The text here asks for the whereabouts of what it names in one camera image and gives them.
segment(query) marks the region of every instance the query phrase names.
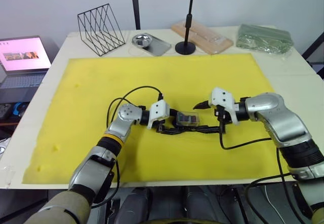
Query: laptop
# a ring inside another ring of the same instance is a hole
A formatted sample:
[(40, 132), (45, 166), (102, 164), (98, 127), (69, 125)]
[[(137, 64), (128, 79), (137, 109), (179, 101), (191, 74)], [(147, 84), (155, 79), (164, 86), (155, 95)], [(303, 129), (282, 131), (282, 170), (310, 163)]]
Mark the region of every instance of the laptop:
[(0, 39), (0, 103), (29, 102), (51, 63), (39, 36)]

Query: black wire rack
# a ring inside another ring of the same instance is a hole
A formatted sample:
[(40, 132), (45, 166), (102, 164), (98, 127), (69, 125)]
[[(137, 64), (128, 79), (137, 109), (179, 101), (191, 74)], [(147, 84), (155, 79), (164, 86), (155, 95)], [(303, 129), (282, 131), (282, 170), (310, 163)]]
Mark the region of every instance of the black wire rack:
[(110, 4), (77, 15), (81, 40), (98, 56), (125, 44)]

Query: silver bowl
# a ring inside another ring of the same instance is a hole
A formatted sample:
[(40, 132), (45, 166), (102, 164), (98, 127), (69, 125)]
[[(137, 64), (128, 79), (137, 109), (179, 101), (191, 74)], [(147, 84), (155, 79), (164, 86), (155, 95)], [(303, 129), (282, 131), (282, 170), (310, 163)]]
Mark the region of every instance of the silver bowl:
[(133, 37), (132, 43), (139, 48), (146, 48), (152, 42), (152, 37), (149, 34), (138, 34)]

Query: black connector cable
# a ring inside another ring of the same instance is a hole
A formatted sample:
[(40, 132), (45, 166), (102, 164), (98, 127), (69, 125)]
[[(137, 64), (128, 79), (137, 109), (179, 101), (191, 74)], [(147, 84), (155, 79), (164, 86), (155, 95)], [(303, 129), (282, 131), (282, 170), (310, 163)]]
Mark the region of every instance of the black connector cable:
[(223, 209), (223, 207), (222, 207), (222, 204), (221, 204), (221, 197), (225, 194), (225, 192), (227, 191), (227, 190), (229, 190), (230, 189), (230, 187), (227, 187), (227, 188), (225, 188), (221, 193), (220, 193), (220, 195), (216, 195), (217, 196), (217, 202), (218, 202), (218, 204), (219, 204), (219, 207), (221, 208), (221, 211), (223, 212), (223, 214), (224, 214), (224, 216), (226, 217), (226, 219), (228, 220), (228, 222), (229, 222), (229, 224), (232, 224), (232, 221), (231, 221), (231, 219), (228, 217), (228, 215), (226, 214), (226, 212), (225, 212), (225, 210)]
[(151, 88), (151, 89), (153, 89), (153, 90), (156, 90), (156, 91), (158, 92), (158, 100), (163, 99), (163, 94), (162, 94), (162, 92), (161, 92), (158, 88), (156, 88), (156, 87), (154, 87), (154, 86), (140, 86), (140, 87), (137, 87), (137, 88), (135, 88), (135, 89), (129, 91), (128, 93), (126, 93), (126, 94), (121, 98), (121, 100), (119, 101), (119, 103), (117, 104), (117, 106), (116, 106), (116, 108), (115, 108), (115, 110), (114, 110), (114, 112), (113, 112), (113, 115), (112, 115), (112, 118), (111, 118), (111, 121), (110, 121), (111, 123), (112, 123), (112, 121), (113, 121), (113, 119), (114, 119), (114, 117), (115, 117), (115, 114), (116, 114), (116, 112), (117, 112), (117, 109), (118, 109), (119, 105), (121, 104), (122, 100), (124, 100), (124, 99), (125, 99), (129, 94), (131, 94), (132, 92), (137, 91), (137, 90), (142, 89), (142, 88)]
[(266, 180), (270, 180), (270, 179), (274, 179), (274, 178), (284, 178), (286, 176), (291, 175), (290, 173), (286, 173), (286, 174), (280, 174), (280, 175), (275, 175), (275, 176), (271, 176), (271, 177), (264, 177), (264, 178), (260, 178), (257, 179), (253, 182), (251, 182), (248, 186), (246, 186), (246, 188), (244, 189), (244, 196), (247, 200), (247, 203), (249, 204), (249, 206), (251, 207), (251, 209), (254, 211), (254, 213), (262, 220), (262, 222), (264, 224), (269, 224), (269, 222), (266, 221), (266, 219), (257, 211), (257, 209), (254, 207), (254, 205), (252, 204), (251, 200), (250, 200), (250, 196), (249, 196), (249, 190), (250, 188), (256, 186), (257, 183), (262, 182), (262, 181), (266, 181)]
[[(115, 114), (116, 114), (117, 109), (118, 109), (119, 105), (121, 104), (121, 102), (124, 100), (124, 101), (126, 101), (126, 102), (128, 102), (128, 103), (130, 103), (130, 104), (133, 104), (133, 103), (131, 103), (129, 100), (127, 100), (126, 97), (127, 97), (129, 94), (131, 94), (132, 92), (134, 92), (134, 91), (136, 91), (136, 90), (139, 90), (139, 89), (142, 89), (142, 88), (151, 88), (151, 89), (156, 90), (156, 91), (158, 92), (158, 100), (163, 99), (162, 92), (161, 92), (158, 88), (153, 87), (153, 86), (140, 86), (140, 87), (137, 87), (137, 88), (131, 90), (130, 92), (126, 93), (123, 97), (115, 98), (115, 99), (110, 103), (109, 108), (108, 108), (108, 110), (107, 110), (107, 118), (106, 118), (106, 127), (107, 127), (107, 128), (108, 128), (108, 126), (109, 126), (109, 113), (110, 113), (110, 109), (111, 109), (113, 103), (114, 103), (115, 101), (119, 100), (119, 102), (118, 102), (118, 104), (117, 104), (117, 106), (116, 106), (116, 108), (115, 108), (115, 110), (114, 110), (114, 112), (113, 112), (113, 115), (112, 115), (112, 118), (111, 118), (111, 121), (110, 121), (111, 123), (112, 123), (112, 121), (113, 121), (113, 119), (114, 119), (114, 117), (115, 117)], [(117, 191), (118, 191), (118, 189), (119, 189), (119, 184), (120, 184), (120, 171), (119, 171), (119, 165), (118, 165), (118, 161), (117, 161), (117, 160), (116, 160), (116, 171), (117, 171), (117, 186), (116, 186), (116, 188), (115, 188), (115, 191), (112, 193), (112, 195), (111, 195), (108, 199), (105, 199), (104, 201), (100, 202), (100, 203), (97, 204), (97, 205), (91, 206), (91, 209), (94, 209), (94, 208), (100, 207), (100, 206), (102, 206), (102, 205), (108, 203), (108, 202), (111, 201), (112, 198), (116, 195), (116, 193), (117, 193)]]
[(239, 148), (239, 147), (242, 147), (242, 146), (245, 146), (245, 145), (248, 145), (248, 144), (252, 144), (252, 143), (256, 143), (256, 142), (260, 142), (260, 141), (271, 140), (271, 138), (255, 139), (255, 140), (251, 140), (251, 141), (248, 141), (248, 142), (245, 142), (245, 143), (242, 143), (242, 144), (238, 144), (238, 145), (235, 145), (235, 146), (225, 147), (224, 144), (223, 144), (223, 126), (224, 126), (223, 120), (220, 120), (220, 122), (219, 122), (219, 142), (221, 144), (221, 147), (224, 150), (232, 150), (232, 149)]
[(110, 103), (109, 108), (108, 108), (108, 111), (107, 111), (107, 119), (106, 119), (106, 127), (107, 127), (107, 128), (108, 128), (108, 125), (109, 125), (109, 112), (110, 112), (110, 108), (111, 108), (112, 104), (113, 104), (115, 101), (117, 101), (117, 100), (120, 100), (120, 101), (124, 100), (124, 101), (128, 102), (129, 104), (132, 104), (132, 103), (131, 103), (130, 101), (128, 101), (126, 98), (122, 98), (122, 97), (115, 98), (115, 99)]
[[(276, 149), (276, 153), (277, 153), (277, 162), (278, 162), (279, 171), (280, 171), (280, 174), (282, 175), (282, 167), (281, 167), (280, 155), (279, 155), (279, 149), (278, 149), (278, 148)], [(287, 201), (288, 201), (288, 204), (289, 204), (291, 210), (292, 210), (293, 213), (295, 214), (295, 216), (296, 216), (296, 218), (298, 219), (298, 221), (299, 221), (301, 224), (305, 224), (305, 222), (304, 222), (303, 219), (299, 216), (299, 214), (297, 213), (296, 209), (295, 209), (294, 206), (293, 206), (292, 200), (290, 199), (290, 196), (289, 196), (289, 193), (288, 193), (288, 188), (287, 188), (287, 184), (286, 184), (285, 178), (281, 177), (281, 180), (282, 180), (282, 186), (283, 186), (283, 189), (284, 189), (284, 191), (285, 191), (285, 195), (286, 195), (286, 198), (287, 198)]]
[(119, 189), (119, 182), (120, 182), (120, 172), (119, 172), (119, 165), (118, 165), (118, 161), (116, 161), (116, 171), (117, 171), (117, 186), (115, 188), (115, 191), (112, 193), (112, 195), (108, 198), (108, 199), (105, 199), (104, 201), (100, 202), (99, 204), (97, 205), (93, 205), (91, 206), (91, 209), (94, 209), (94, 208), (98, 208), (106, 203), (108, 203), (109, 201), (112, 200), (112, 198), (116, 195), (118, 189)]

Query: plastic container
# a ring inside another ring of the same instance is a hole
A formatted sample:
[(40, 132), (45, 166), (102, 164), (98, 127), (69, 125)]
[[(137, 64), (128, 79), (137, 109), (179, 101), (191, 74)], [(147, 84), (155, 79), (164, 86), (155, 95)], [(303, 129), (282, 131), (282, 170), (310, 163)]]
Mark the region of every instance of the plastic container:
[(177, 112), (177, 125), (197, 127), (199, 125), (198, 113), (189, 113), (186, 111)]
[(236, 46), (269, 54), (285, 54), (294, 45), (290, 33), (268, 27), (242, 24), (238, 29)]

